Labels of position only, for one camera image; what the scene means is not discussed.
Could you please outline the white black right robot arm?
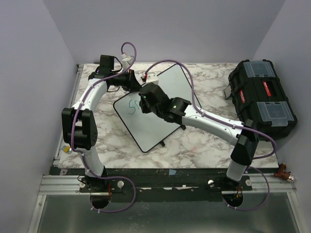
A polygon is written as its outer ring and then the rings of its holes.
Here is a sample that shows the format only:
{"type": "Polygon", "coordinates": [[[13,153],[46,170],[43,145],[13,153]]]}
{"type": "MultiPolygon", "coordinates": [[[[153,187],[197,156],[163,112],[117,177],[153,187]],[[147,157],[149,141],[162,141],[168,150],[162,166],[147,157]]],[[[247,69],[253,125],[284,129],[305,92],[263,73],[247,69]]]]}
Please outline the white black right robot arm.
{"type": "Polygon", "coordinates": [[[207,113],[183,98],[169,98],[154,83],[144,85],[139,96],[144,114],[153,113],[166,122],[195,127],[233,145],[231,161],[223,179],[224,186],[235,190],[241,185],[242,175],[251,165],[259,142],[259,133],[253,121],[243,123],[207,113]]]}

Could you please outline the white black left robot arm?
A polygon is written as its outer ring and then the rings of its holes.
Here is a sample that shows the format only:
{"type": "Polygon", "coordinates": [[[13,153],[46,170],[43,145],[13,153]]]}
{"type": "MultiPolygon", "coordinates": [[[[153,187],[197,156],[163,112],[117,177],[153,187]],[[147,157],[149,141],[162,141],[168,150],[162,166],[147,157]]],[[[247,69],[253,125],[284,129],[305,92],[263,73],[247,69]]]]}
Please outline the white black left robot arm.
{"type": "Polygon", "coordinates": [[[99,66],[89,75],[82,96],[72,107],[64,108],[61,113],[64,142],[79,154],[85,174],[93,177],[91,186],[98,192],[107,188],[108,180],[104,177],[105,167],[95,148],[98,130],[94,111],[111,86],[122,87],[128,92],[138,92],[141,87],[131,69],[135,57],[122,54],[123,70],[119,72],[114,70],[114,60],[113,56],[101,55],[99,66]]]}

